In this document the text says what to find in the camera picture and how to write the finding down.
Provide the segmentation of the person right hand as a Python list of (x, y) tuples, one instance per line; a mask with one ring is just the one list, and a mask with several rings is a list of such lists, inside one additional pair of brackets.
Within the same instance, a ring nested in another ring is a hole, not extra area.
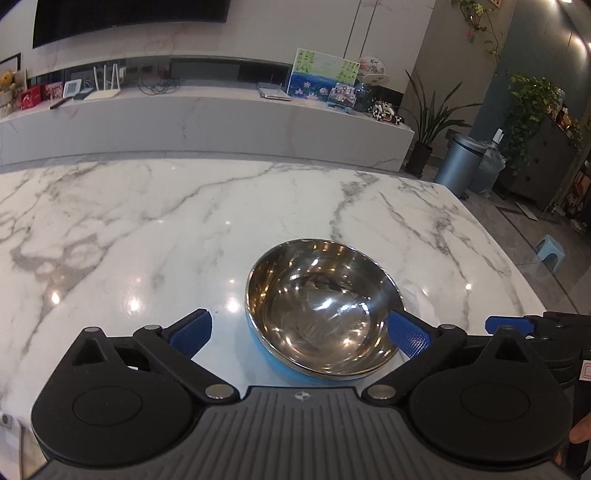
[(591, 440), (591, 413), (583, 417), (570, 431), (569, 441), (581, 444)]

